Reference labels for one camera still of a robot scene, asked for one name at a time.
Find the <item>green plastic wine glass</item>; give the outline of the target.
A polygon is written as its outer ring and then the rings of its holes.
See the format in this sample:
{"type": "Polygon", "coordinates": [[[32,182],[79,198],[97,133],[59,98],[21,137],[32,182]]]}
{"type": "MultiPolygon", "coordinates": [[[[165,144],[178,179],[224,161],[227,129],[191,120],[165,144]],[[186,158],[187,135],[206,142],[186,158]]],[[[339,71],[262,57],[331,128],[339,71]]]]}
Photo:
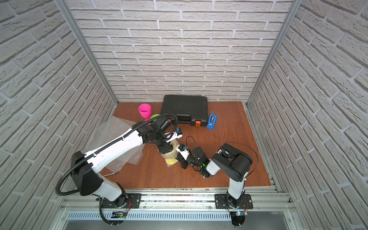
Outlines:
{"type": "Polygon", "coordinates": [[[154,115],[152,115],[151,117],[150,117],[150,119],[152,119],[153,121],[154,120],[156,120],[156,117],[158,117],[159,116],[159,114],[154,114],[154,115]]]}

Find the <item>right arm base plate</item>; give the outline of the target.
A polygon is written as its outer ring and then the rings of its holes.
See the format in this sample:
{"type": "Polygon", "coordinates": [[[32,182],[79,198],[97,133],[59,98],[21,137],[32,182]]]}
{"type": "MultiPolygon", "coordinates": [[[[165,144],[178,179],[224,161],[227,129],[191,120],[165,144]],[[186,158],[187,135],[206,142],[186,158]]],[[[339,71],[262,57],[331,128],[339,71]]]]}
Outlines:
{"type": "Polygon", "coordinates": [[[253,209],[253,201],[250,194],[243,193],[238,199],[233,198],[228,193],[215,194],[216,209],[253,209]]]}

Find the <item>bubble wrap stack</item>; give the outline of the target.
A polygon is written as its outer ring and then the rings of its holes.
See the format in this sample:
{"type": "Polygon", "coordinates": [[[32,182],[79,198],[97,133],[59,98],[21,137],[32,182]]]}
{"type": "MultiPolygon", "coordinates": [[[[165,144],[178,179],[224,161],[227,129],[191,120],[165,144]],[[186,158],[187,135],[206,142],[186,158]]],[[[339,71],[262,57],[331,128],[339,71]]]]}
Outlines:
{"type": "MultiPolygon", "coordinates": [[[[135,122],[117,118],[115,116],[110,117],[107,121],[103,122],[98,130],[92,134],[87,141],[86,151],[94,150],[101,147],[119,136],[123,135],[130,129],[135,122]]],[[[144,145],[135,147],[128,152],[119,156],[117,159],[109,163],[106,168],[114,173],[119,172],[123,166],[127,163],[137,165],[142,159],[144,145]]]]}

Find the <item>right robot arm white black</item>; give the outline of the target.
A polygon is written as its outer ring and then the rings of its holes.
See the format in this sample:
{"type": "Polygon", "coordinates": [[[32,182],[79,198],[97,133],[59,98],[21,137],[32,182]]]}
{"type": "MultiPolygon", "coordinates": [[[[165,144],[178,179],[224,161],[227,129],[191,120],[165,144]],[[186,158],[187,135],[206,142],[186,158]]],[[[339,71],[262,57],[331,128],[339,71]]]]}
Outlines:
{"type": "Polygon", "coordinates": [[[245,152],[235,148],[229,143],[221,145],[219,150],[209,159],[201,147],[190,150],[184,144],[180,144],[176,159],[181,167],[186,169],[192,166],[205,178],[211,178],[219,171],[223,171],[229,177],[227,199],[232,206],[238,206],[244,196],[244,184],[250,173],[253,159],[245,152]]]}

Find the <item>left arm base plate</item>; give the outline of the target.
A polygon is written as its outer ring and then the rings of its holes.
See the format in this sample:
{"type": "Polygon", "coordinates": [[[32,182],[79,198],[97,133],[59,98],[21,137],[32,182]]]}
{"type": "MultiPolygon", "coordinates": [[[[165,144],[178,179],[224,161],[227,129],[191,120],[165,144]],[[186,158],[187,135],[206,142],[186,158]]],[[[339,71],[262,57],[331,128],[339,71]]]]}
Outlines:
{"type": "Polygon", "coordinates": [[[103,209],[138,209],[140,206],[141,193],[123,193],[117,200],[109,201],[104,198],[102,200],[103,209]]]}

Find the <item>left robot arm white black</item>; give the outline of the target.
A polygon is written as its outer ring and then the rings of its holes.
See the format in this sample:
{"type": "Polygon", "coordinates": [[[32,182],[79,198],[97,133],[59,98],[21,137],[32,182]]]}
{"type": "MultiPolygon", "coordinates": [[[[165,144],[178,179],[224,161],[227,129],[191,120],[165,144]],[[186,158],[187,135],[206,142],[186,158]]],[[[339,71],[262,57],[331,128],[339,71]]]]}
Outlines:
{"type": "Polygon", "coordinates": [[[118,157],[143,144],[156,145],[161,154],[172,151],[171,141],[181,138],[183,134],[177,126],[169,133],[166,131],[172,125],[172,121],[175,119],[170,120],[165,116],[141,121],[101,147],[85,154],[80,151],[74,153],[70,176],[77,187],[77,192],[82,196],[103,197],[118,208],[124,206],[127,201],[125,190],[118,183],[113,183],[101,176],[100,172],[118,157]]]}

